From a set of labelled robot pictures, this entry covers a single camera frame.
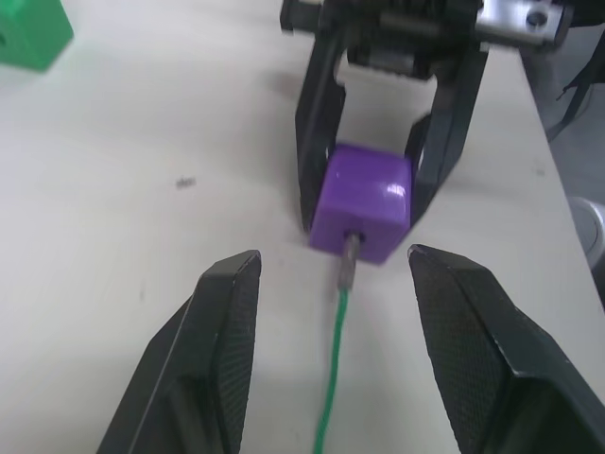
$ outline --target purple cube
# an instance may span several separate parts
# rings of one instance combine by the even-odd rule
[[[383,263],[410,227],[411,163],[369,148],[338,144],[328,164],[311,227],[311,246],[342,254],[361,234],[359,257]]]

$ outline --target green block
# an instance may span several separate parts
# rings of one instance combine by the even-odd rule
[[[73,36],[60,0],[0,0],[0,62],[43,71]]]

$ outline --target white table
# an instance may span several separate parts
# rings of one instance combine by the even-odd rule
[[[153,334],[218,259],[263,255],[243,453],[309,453],[335,257],[306,247],[294,110],[312,44],[281,0],[65,0],[77,39],[0,68],[0,451],[94,452]],[[340,135],[402,150],[434,85],[341,69]],[[178,190],[176,181],[195,178]],[[358,267],[327,453],[455,453],[407,247],[489,267],[605,400],[605,317],[516,53],[389,262]]]

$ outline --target metal rod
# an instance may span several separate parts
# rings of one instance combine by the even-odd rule
[[[338,289],[350,290],[353,287],[355,278],[355,265],[359,256],[359,247],[361,237],[357,234],[350,234],[344,243],[344,252],[340,261],[340,272],[338,273]]]

